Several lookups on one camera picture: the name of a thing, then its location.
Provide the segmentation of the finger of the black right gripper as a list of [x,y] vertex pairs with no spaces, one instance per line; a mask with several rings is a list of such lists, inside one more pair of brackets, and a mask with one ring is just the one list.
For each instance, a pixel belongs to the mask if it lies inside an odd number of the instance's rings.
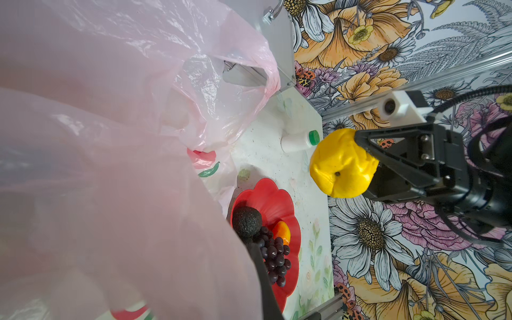
[[424,196],[424,191],[391,169],[379,166],[363,196],[373,201],[407,202]]
[[[434,125],[420,123],[387,129],[359,130],[355,142],[381,164],[398,174],[415,187],[425,188],[434,184],[434,176],[425,165],[432,160]],[[374,139],[400,138],[401,141],[384,149]]]

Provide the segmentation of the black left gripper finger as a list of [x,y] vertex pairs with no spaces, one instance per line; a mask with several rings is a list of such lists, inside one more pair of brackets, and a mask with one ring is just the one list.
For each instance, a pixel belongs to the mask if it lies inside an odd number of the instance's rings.
[[264,320],[284,320],[281,310],[277,304],[276,298],[271,288],[267,274],[267,268],[261,254],[259,246],[255,243],[245,245],[246,249],[255,264],[257,276],[259,279],[259,288],[261,291],[261,301]]

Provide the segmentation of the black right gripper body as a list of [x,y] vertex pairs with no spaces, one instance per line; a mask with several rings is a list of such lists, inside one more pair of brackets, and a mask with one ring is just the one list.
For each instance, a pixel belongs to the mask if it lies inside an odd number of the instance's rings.
[[418,139],[422,168],[433,169],[425,202],[457,234],[511,226],[511,122],[494,121],[468,145],[458,133],[425,124]]

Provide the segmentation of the yellow bell pepper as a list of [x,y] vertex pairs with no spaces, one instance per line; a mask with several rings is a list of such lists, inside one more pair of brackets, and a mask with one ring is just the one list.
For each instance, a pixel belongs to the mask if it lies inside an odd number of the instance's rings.
[[316,147],[309,173],[318,188],[333,198],[350,199],[365,193],[379,160],[355,142],[356,130],[339,129]]

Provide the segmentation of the dark purple grape bunch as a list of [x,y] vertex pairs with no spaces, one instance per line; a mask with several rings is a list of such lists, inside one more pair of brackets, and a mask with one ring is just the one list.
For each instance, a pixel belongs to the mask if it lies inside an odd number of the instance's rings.
[[286,277],[292,268],[292,262],[289,259],[290,246],[284,245],[280,238],[275,239],[273,231],[265,226],[253,237],[253,240],[261,250],[270,283],[285,287]]

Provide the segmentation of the orange fruit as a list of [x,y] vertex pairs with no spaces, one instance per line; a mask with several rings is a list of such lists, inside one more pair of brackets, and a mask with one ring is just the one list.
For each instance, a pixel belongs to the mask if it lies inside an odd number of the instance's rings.
[[280,238],[284,245],[289,245],[291,241],[291,230],[284,221],[279,221],[273,228],[273,235],[275,239]]

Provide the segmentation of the pink plastic bag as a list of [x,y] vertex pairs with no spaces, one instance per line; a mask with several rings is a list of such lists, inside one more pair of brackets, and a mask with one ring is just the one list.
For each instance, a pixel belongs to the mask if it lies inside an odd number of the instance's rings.
[[249,29],[220,1],[1,2],[2,319],[263,318],[225,214],[280,87]]

